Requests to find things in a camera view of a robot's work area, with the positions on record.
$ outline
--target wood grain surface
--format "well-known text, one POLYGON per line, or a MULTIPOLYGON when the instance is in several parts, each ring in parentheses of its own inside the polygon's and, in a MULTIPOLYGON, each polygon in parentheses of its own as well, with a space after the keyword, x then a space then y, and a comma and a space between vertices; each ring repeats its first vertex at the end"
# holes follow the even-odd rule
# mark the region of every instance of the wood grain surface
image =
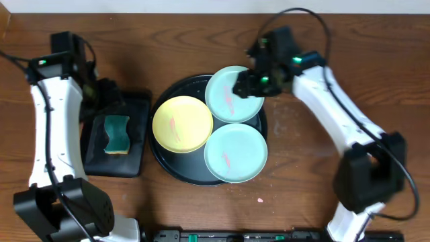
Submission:
MULTIPOLYGON (((250 66, 244 55, 268 15, 14 14, 0 48, 26 58, 49 54, 49 35, 70 30, 97 53, 102 77, 127 89, 148 88, 153 103, 174 82, 228 65, 250 66)), ((398 223, 377 218, 369 230, 399 230, 408 242, 430 241, 430 16, 325 15, 333 31, 331 67, 357 106, 386 132, 408 141, 408 168, 421 193, 419 215, 398 223)), ((288 15, 304 50, 322 50, 320 26, 288 15)), ((28 188, 34 156, 34 107, 24 76, 0 60, 0 241, 37 241, 13 211, 28 188)), ((323 227, 337 205, 331 182, 339 156, 328 134, 291 95, 267 98, 269 159, 253 180, 213 188, 176 180, 146 143, 142 175, 90 177, 115 211, 148 229, 283 231, 323 227)), ((384 210, 406 214, 406 189, 384 210)))

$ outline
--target green sponge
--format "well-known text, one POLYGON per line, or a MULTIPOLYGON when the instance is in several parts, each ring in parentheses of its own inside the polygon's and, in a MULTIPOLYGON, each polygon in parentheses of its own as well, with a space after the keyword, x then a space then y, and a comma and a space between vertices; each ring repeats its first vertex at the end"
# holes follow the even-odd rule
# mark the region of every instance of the green sponge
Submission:
POLYGON ((128 154, 130 139, 126 128, 128 116, 108 115, 105 117, 105 131, 109 136, 109 143, 105 148, 107 154, 128 154))

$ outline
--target green led light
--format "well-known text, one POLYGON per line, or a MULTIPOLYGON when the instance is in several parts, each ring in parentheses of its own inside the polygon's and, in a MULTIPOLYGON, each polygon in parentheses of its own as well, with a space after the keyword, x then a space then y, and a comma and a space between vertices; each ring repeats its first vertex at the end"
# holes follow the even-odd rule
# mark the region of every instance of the green led light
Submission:
POLYGON ((302 62, 302 59, 301 59, 300 57, 293 57, 293 61, 294 61, 295 63, 301 63, 301 62, 302 62))
POLYGON ((260 81, 262 83, 268 83, 269 82, 269 77, 262 77, 260 81))

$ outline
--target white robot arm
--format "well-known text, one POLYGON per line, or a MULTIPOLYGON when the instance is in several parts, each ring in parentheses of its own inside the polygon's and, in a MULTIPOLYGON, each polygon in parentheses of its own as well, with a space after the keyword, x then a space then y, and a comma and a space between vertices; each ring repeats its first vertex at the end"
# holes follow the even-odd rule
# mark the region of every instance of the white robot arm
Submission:
POLYGON ((82 38, 64 32, 54 34, 51 41, 52 54, 33 59, 28 68, 36 109, 36 154, 30 189, 14 195, 15 211, 42 241, 89 241, 83 226, 93 239, 139 242, 138 222, 113 213, 109 196, 87 181, 81 160, 80 116, 103 111, 108 104, 101 103, 106 98, 97 92, 115 90, 107 87, 116 85, 95 80, 95 64, 85 60, 82 38), (50 126, 46 107, 50 107, 50 126), (48 175, 49 157, 54 180, 48 175), (53 204, 58 198, 55 189, 60 189, 67 204, 53 204), (66 210, 78 219, 71 220, 66 210))
MULTIPOLYGON (((307 9, 282 11, 268 23, 292 10, 311 13, 323 23, 307 9)), ((340 203, 327 234, 331 241, 359 241, 370 219, 380 215, 385 203, 404 187, 404 176, 409 175, 404 168, 406 141, 397 132, 386 134, 367 118, 339 87, 326 60, 296 46, 289 27, 259 35, 247 54, 254 69, 238 74, 233 93, 242 98, 271 97, 287 89, 313 112, 341 158, 333 182, 340 203)), ((417 208, 416 203, 412 216, 417 208)))
MULTIPOLYGON (((318 121, 332 138, 340 156, 342 156, 355 143, 366 145, 374 140, 360 130, 327 90, 327 85, 322 76, 323 68, 316 66, 303 71, 300 76, 295 76, 292 93, 302 100, 318 118, 318 121)), ((358 117, 365 124, 370 132, 380 138, 380 134, 384 133, 384 131, 357 108, 339 87, 330 68, 325 68, 327 79, 337 97, 355 117, 358 117)), ((369 215, 381 211, 384 207, 384 203, 377 202, 368 206, 363 212, 356 214, 354 211, 346 209, 342 203, 339 203, 335 216, 327 227, 327 231, 333 241, 354 242, 361 228, 366 226, 365 223, 367 223, 369 215)), ((364 231, 361 232, 359 239, 363 237, 364 231)))

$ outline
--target plate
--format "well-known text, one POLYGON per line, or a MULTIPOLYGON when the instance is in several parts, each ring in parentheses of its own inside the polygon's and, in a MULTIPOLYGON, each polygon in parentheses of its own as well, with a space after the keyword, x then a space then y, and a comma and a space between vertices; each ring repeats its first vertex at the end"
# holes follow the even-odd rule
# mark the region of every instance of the plate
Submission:
POLYGON ((155 139, 174 153, 188 153, 202 147, 213 127, 214 121, 205 103, 189 96, 167 100, 153 118, 155 139))
POLYGON ((263 136, 246 124, 227 124, 216 130, 204 149, 209 171, 218 179, 239 183, 253 179, 267 161, 263 136))
POLYGON ((217 119, 228 123, 245 122, 263 106, 264 97, 240 98, 232 92, 237 75, 246 70, 240 66, 225 67, 209 80, 205 91, 206 105, 217 119))

